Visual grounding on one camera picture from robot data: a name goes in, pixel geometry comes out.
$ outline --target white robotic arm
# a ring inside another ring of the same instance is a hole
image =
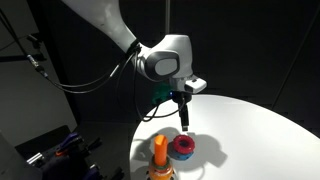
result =
[[[169,79],[174,91],[195,94],[206,82],[191,68],[192,49],[186,35],[166,35],[155,47],[148,48],[137,41],[122,20],[119,0],[62,0],[73,11],[108,35],[125,53],[140,46],[137,69],[152,81]]]

